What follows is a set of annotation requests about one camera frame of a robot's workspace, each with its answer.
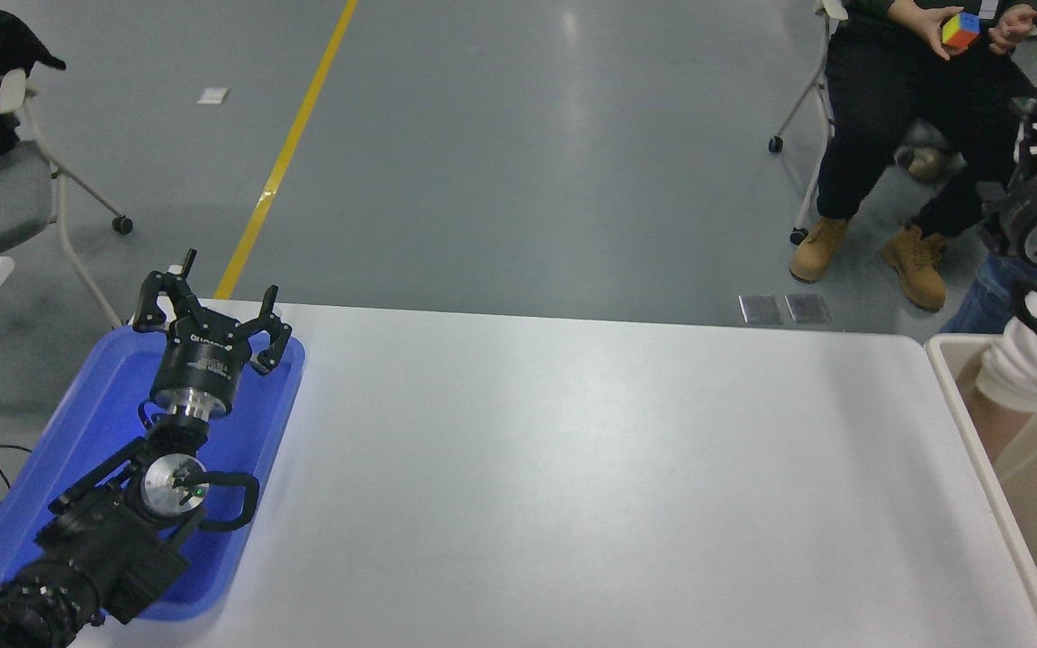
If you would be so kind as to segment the person's hand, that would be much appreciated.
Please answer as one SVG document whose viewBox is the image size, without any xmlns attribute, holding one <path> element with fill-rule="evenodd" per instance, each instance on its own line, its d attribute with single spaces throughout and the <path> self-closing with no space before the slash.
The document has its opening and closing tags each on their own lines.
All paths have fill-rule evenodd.
<svg viewBox="0 0 1037 648">
<path fill-rule="evenodd" d="M 1021 434 L 1034 415 L 1032 411 L 1008 408 L 989 398 L 978 386 L 971 387 L 964 397 L 964 406 L 976 429 L 979 442 L 991 464 Z"/>
</svg>

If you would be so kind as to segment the person's right hand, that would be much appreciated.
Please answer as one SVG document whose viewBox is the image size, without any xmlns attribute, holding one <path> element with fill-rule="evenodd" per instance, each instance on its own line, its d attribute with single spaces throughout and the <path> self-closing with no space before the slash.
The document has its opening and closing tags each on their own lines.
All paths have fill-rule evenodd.
<svg viewBox="0 0 1037 648">
<path fill-rule="evenodd" d="M 929 46 L 943 61 L 958 57 L 963 48 L 954 48 L 942 41 L 942 26 L 952 17 L 963 12 L 962 5 L 946 5 L 931 9 L 923 8 L 915 1 L 892 1 L 888 6 L 888 18 L 893 23 L 905 26 L 921 43 Z"/>
</svg>

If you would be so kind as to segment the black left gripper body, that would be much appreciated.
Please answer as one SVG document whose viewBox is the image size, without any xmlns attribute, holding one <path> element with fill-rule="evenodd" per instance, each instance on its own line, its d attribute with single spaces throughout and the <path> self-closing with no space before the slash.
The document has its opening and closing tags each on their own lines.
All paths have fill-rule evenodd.
<svg viewBox="0 0 1037 648">
<path fill-rule="evenodd" d="M 211 340 L 201 332 L 168 328 L 149 397 L 160 405 L 181 401 L 186 390 L 205 394 L 220 405 L 234 403 L 244 365 L 248 363 L 248 341 L 227 337 Z"/>
</svg>

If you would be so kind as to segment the person's left hand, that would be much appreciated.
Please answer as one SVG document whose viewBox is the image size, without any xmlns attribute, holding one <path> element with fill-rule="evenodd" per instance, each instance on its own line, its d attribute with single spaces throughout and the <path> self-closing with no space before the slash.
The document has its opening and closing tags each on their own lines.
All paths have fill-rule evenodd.
<svg viewBox="0 0 1037 648">
<path fill-rule="evenodd" d="M 1031 4 L 1013 4 L 996 18 L 987 29 L 988 49 L 996 55 L 1008 55 L 1036 29 L 1037 9 Z"/>
</svg>

